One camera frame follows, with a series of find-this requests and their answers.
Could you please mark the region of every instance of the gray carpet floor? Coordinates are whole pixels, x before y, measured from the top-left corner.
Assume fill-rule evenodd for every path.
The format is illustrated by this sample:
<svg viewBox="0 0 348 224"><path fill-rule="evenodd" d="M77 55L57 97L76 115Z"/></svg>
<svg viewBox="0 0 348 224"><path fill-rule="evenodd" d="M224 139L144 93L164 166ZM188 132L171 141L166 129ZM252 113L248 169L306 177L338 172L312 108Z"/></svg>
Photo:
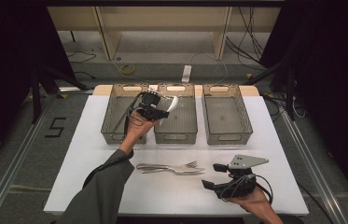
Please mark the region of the gray carpet floor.
<svg viewBox="0 0 348 224"><path fill-rule="evenodd" d="M141 81L134 78L141 78L143 79L142 82L148 80L149 83L158 83L159 81L155 77L164 81L179 82L183 73L183 64L136 64L136 71L131 76L132 79L129 79L122 77L112 63L73 63L72 65L74 71L87 72L96 77L92 79L84 73L77 73L77 80L90 87L99 84L139 83ZM229 76L224 81L227 83L241 84L246 81L244 74L252 73L256 76L260 73L260 71L241 65L228 65L227 68ZM225 70L219 64L195 64L193 65L190 82L195 84L215 83L223 77L225 77ZM271 78L259 82L257 84L258 90L260 92L270 92L270 82ZM69 84L61 80L58 80L57 83L60 86L69 86ZM61 168L87 97L88 94L72 93L67 94L65 97L54 99L32 148L17 173L13 183L15 186L12 186L0 208L0 223L37 224L50 223L57 219L54 215L44 213L43 207L48 199L49 190L52 188ZM276 112L277 108L271 102L266 101L266 105L271 114ZM5 139L2 140L0 148L0 179L21 146L22 139L30 129L32 115L32 100L27 98L18 116L12 123L11 130L7 133ZM57 134L58 132L49 128L54 118L65 118L56 122L57 125L64 127L63 132L60 137L47 138L46 135ZM294 176L323 205L319 192L299 154L293 138L285 126L282 115L271 116L271 119L274 120L276 132L283 145ZM348 182L334 159L328 156L323 139L320 138L318 131L313 125L312 117L297 118L295 122L299 126L317 163L322 168L322 172L334 195L338 198L342 212L348 220ZM326 216L311 197L304 190L301 192L310 209L310 214L301 219L307 224L328 223ZM244 220L245 223L258 223L253 217L245 217Z"/></svg>

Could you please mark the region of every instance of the gray storage basket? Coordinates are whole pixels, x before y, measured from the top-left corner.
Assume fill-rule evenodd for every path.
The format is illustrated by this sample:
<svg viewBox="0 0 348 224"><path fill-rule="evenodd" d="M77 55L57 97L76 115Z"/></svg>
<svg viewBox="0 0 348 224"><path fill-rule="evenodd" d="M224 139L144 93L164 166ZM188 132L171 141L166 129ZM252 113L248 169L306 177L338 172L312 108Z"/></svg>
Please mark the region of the gray storage basket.
<svg viewBox="0 0 348 224"><path fill-rule="evenodd" d="M175 96L178 107L161 126L154 128L157 144L195 144L197 137L197 111L194 86L191 84L159 84L161 100L157 108L167 110Z"/></svg>
<svg viewBox="0 0 348 224"><path fill-rule="evenodd" d="M208 145L245 145L253 130L238 85L203 85Z"/></svg>
<svg viewBox="0 0 348 224"><path fill-rule="evenodd" d="M124 137L124 122L127 109L136 95L141 91L147 91L147 88L147 84L113 85L101 129L101 133L107 144L121 143ZM139 97L135 106L137 106L140 101L141 97ZM137 143L145 144L146 137L142 136Z"/></svg>

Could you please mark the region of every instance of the gray sleeve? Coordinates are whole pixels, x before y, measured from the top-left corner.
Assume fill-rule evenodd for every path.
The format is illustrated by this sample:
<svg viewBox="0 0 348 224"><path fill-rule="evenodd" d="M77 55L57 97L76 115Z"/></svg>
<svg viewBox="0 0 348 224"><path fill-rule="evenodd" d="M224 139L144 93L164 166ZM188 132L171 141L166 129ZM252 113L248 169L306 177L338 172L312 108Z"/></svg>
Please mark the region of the gray sleeve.
<svg viewBox="0 0 348 224"><path fill-rule="evenodd" d="M108 160L124 156L118 149ZM57 223L116 223L124 185L133 169L129 161L123 161L96 173L72 199Z"/></svg>

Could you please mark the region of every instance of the perforated bin bottom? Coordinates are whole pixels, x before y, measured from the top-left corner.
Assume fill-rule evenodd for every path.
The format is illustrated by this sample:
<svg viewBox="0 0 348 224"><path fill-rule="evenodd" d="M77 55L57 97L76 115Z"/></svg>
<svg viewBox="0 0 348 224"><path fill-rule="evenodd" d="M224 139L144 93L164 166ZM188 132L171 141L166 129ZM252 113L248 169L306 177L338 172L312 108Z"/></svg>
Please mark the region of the perforated bin bottom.
<svg viewBox="0 0 348 224"><path fill-rule="evenodd" d="M173 97L164 97L158 108L166 110L172 100ZM190 96L179 97L178 107L154 129L157 144L195 144L197 131L196 104Z"/></svg>
<svg viewBox="0 0 348 224"><path fill-rule="evenodd" d="M208 145L243 145L252 128L244 105L235 97L205 97Z"/></svg>
<svg viewBox="0 0 348 224"><path fill-rule="evenodd" d="M129 96L110 97L109 105L104 117L104 124L101 130L101 133L108 144L121 143L124 136L125 113L133 99L134 97ZM145 142L146 137L142 136L137 143L144 144Z"/></svg>

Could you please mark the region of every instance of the fork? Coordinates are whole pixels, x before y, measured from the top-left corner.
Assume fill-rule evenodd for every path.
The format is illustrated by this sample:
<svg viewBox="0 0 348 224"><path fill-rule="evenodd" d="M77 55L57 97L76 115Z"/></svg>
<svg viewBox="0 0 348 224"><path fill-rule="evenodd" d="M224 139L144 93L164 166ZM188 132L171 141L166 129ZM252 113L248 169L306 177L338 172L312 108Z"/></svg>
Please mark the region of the fork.
<svg viewBox="0 0 348 224"><path fill-rule="evenodd" d="M169 168L170 166L168 165L162 165L162 164L152 164L152 163L139 163L136 168L137 169L142 169L142 174L149 174L149 173L156 173L160 171L164 171ZM186 164L183 164L179 167L185 167L185 168L195 168L197 167L197 162L192 161Z"/></svg>

